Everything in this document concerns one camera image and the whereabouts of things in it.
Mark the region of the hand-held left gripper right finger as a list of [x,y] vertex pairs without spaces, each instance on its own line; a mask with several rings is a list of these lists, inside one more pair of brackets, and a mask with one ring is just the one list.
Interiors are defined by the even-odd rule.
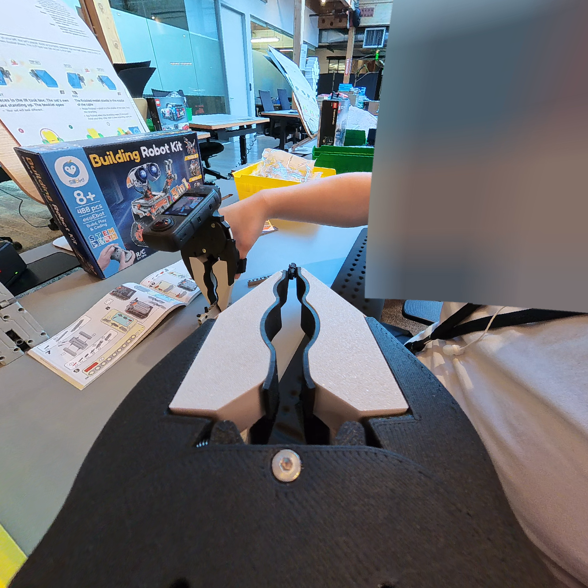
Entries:
[[409,405],[373,333],[396,342],[304,268],[296,268],[301,327],[310,341],[303,353],[305,417],[317,417],[332,440],[345,422],[409,418]]

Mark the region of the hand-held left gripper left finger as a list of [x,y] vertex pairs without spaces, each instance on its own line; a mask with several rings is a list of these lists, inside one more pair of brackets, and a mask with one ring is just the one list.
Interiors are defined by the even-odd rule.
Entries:
[[247,295],[208,320],[211,327],[192,366],[169,405],[177,415],[230,420],[240,432],[250,429],[252,443],[269,441],[279,403],[278,376],[290,360],[290,308],[286,330],[281,309],[289,274],[278,271]]

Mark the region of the yellow parts bin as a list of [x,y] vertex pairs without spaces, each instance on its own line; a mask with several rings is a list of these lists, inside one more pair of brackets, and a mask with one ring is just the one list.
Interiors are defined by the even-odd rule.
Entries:
[[12,539],[9,533],[0,526],[1,541],[1,587],[8,587],[11,579],[26,561],[27,556]]

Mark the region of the person's right forearm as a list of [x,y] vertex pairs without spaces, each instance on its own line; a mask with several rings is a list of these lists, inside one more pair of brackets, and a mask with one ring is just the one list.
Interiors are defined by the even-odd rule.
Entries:
[[333,175],[288,187],[263,190],[270,219],[337,227],[368,223],[371,172]]

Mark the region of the empty office desk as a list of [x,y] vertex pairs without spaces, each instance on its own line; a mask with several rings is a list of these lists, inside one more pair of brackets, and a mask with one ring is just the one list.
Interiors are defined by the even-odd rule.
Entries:
[[246,139],[247,135],[256,134],[256,125],[268,123],[267,117],[247,116],[240,118],[229,114],[196,115],[189,122],[192,129],[204,130],[210,134],[217,134],[218,139],[225,141],[238,136],[240,147],[240,164],[247,164]]

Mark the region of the black office chair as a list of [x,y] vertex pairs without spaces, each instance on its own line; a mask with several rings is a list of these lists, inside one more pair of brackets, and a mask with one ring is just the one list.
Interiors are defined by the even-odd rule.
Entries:
[[216,179],[223,179],[228,180],[229,178],[223,176],[222,174],[218,173],[210,169],[209,159],[221,152],[223,152],[224,147],[222,143],[211,141],[209,138],[205,141],[199,141],[199,151],[200,157],[202,161],[202,177],[203,179],[206,178],[206,175],[214,176]]

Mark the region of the black perforated panel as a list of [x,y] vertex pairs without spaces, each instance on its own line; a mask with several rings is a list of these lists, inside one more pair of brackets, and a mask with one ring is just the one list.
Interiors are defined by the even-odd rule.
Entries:
[[364,315],[380,320],[385,301],[365,296],[367,231],[365,227],[357,236],[331,288]]

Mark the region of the open instruction booklet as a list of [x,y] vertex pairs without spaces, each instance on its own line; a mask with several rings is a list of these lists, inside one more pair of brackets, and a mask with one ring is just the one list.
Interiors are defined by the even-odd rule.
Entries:
[[118,286],[27,354],[81,390],[200,292],[184,262],[177,261],[140,283]]

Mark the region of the pile of clear plastic bags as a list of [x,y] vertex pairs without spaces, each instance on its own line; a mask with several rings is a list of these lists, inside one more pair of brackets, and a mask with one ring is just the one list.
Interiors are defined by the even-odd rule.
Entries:
[[252,175],[302,183],[321,178],[323,173],[315,171],[313,160],[307,160],[280,149],[266,148]]

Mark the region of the blue robot kit box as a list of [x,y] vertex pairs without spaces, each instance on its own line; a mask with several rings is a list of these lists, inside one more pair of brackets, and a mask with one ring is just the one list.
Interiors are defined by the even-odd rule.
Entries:
[[82,268],[105,279],[155,253],[143,233],[202,183],[198,143],[175,130],[15,151]]

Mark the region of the black flat pad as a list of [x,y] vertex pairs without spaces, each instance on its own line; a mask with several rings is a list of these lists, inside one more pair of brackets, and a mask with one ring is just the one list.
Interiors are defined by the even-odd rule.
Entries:
[[75,256],[57,252],[28,264],[7,288],[17,296],[78,267],[79,261]]

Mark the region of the green bin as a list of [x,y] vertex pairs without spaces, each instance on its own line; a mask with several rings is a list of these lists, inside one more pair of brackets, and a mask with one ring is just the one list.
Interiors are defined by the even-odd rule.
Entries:
[[372,146],[320,146],[313,147],[315,166],[334,169],[337,174],[372,172],[374,147]]

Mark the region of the tilted instruction board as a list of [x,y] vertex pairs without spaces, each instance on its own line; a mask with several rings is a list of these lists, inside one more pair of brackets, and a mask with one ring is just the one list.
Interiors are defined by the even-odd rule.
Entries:
[[272,47],[268,48],[268,55],[290,84],[306,133],[316,135],[320,118],[316,93],[312,90],[298,65],[291,59]]

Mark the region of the black charger box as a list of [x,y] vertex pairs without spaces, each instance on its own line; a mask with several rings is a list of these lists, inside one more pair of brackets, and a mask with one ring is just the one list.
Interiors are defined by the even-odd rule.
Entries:
[[11,241],[1,240],[1,283],[8,287],[26,271],[26,263]]

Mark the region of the grey brick model assembly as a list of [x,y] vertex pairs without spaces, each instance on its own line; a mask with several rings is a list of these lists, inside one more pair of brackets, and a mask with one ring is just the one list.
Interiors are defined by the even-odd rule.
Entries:
[[1,283],[1,365],[21,357],[48,334]]

